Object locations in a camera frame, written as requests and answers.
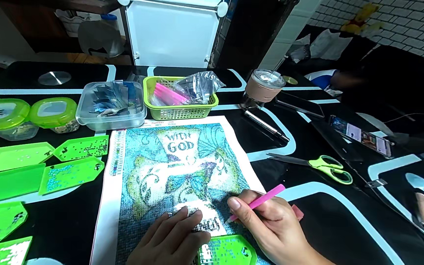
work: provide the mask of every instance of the wooden floor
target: wooden floor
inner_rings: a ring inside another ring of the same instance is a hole
[[[66,57],[71,63],[98,64],[98,65],[132,65],[130,56],[119,55],[114,58],[104,58],[100,56],[88,55],[85,53],[67,53]]]

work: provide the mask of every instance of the smartphone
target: smartphone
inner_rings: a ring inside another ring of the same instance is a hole
[[[320,105],[287,93],[280,92],[276,95],[275,101],[278,104],[291,107],[303,113],[314,115],[318,118],[325,117]]]
[[[388,140],[365,132],[335,115],[330,116],[330,126],[346,138],[354,139],[386,158],[392,158],[392,145]]]

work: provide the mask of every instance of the metal pen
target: metal pen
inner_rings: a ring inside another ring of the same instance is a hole
[[[262,119],[256,117],[253,113],[251,113],[248,110],[245,110],[244,114],[250,118],[251,120],[253,120],[254,122],[256,122],[257,124],[261,125],[261,127],[263,127],[264,129],[267,129],[269,132],[271,132],[272,134],[274,134],[275,136],[278,136],[279,138],[281,138],[282,140],[289,142],[290,139],[287,138],[287,136],[283,135],[282,133],[280,133],[278,130],[274,129],[274,127],[272,127],[271,125],[265,123]]]

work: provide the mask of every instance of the pen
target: pen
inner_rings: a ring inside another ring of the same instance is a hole
[[[287,136],[283,135],[282,133],[280,133],[278,130],[274,129],[271,125],[265,123],[262,119],[256,117],[253,113],[251,113],[248,110],[245,110],[244,114],[252,119],[254,122],[256,122],[257,124],[261,125],[261,127],[263,127],[264,129],[267,129],[268,131],[270,131],[272,134],[274,134],[275,136],[278,136],[279,138],[281,138],[282,140],[289,142],[289,138],[287,138]]]
[[[263,204],[265,201],[269,200],[270,198],[278,195],[281,191],[285,190],[286,187],[284,187],[283,184],[279,184],[278,186],[276,186],[274,189],[268,191],[268,193],[264,194],[263,196],[257,198],[256,200],[252,201],[249,204],[249,207],[251,208],[251,210],[255,209],[256,207],[260,206],[261,204]],[[238,217],[236,215],[232,215],[230,216],[230,218],[225,222],[226,224],[233,222],[234,220],[236,220]]]

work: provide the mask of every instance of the diamond painting canvas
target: diamond painting canvas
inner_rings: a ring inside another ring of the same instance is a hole
[[[227,198],[244,189],[264,192],[225,117],[146,121],[114,131],[110,146],[92,264],[125,264],[158,216],[185,205],[203,211],[196,230],[244,232],[225,224]]]

